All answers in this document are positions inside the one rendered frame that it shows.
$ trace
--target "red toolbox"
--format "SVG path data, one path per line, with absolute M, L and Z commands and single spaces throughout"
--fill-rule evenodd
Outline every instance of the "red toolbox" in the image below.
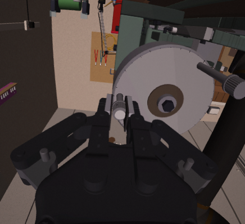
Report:
M 114 33 L 114 34 L 118 34 L 118 31 L 116 31 L 116 26 L 119 26 L 119 22 L 120 22 L 122 1 L 123 0 L 116 0 L 116 4 L 117 3 L 119 4 L 114 6 L 112 30 L 111 30 L 111 33 Z

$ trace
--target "brown board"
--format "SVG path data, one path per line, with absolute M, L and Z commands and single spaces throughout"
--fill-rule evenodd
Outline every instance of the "brown board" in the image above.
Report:
M 107 48 L 110 48 L 114 45 L 114 38 L 112 36 L 106 38 Z M 115 67 L 115 54 L 108 54 L 107 61 L 105 66 L 105 58 L 102 58 L 102 63 L 100 66 L 100 51 L 101 51 L 101 33 L 100 32 L 92 32 L 92 40 L 91 40 L 91 56 L 90 56 L 90 81 L 92 82 L 102 82 L 102 83 L 113 83 L 114 77 L 114 67 Z M 95 65 L 96 58 L 94 54 L 94 50 L 96 50 L 97 56 L 97 64 Z

